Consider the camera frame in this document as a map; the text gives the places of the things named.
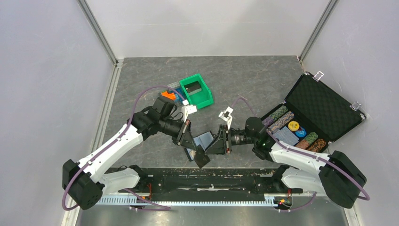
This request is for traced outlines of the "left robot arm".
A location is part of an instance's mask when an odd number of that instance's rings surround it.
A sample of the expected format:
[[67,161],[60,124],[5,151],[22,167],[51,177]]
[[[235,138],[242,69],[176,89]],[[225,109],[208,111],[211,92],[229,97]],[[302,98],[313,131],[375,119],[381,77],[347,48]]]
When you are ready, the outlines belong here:
[[158,132],[169,135],[175,145],[196,150],[188,115],[195,113],[197,107],[184,100],[180,120],[171,116],[176,108],[171,99],[158,97],[152,106],[133,112],[127,123],[96,151],[77,162],[67,160],[62,167],[63,199],[70,196],[76,202],[75,207],[87,210],[106,194],[125,188],[144,191],[148,179],[138,167],[114,173],[107,170],[129,150]]

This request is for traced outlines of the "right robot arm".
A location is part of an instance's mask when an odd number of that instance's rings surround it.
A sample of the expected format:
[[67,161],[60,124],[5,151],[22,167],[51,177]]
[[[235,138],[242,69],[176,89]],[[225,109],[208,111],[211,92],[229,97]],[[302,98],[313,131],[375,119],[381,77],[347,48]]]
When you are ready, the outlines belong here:
[[277,192],[288,188],[313,191],[325,194],[347,209],[352,208],[357,199],[370,200],[364,189],[367,178],[345,153],[317,153],[284,143],[268,132],[258,117],[249,117],[243,130],[221,125],[205,153],[227,153],[234,145],[249,144],[261,160],[284,165],[271,180]]

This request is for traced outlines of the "black leather card holder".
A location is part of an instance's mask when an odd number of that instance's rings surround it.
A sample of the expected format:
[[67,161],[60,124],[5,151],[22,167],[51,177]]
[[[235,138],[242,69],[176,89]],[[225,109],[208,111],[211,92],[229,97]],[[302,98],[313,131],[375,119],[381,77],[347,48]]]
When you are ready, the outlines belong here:
[[[205,150],[214,140],[215,135],[211,131],[207,131],[193,138],[195,146],[200,146]],[[184,148],[188,161],[194,161],[195,152],[192,149]]]

